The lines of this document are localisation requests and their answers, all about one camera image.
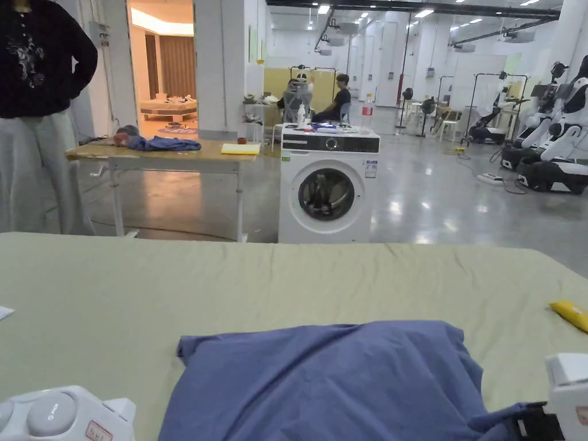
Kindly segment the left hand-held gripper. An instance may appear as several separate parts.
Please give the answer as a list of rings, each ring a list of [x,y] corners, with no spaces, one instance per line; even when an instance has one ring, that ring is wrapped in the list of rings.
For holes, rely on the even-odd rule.
[[[81,386],[39,390],[1,403],[1,440],[134,440],[136,405],[103,401]]]

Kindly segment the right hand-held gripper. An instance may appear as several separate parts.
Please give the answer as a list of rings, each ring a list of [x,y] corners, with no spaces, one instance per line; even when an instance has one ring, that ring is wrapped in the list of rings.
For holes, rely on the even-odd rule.
[[[519,440],[587,440],[587,354],[546,359],[548,400],[526,407],[514,423]]]

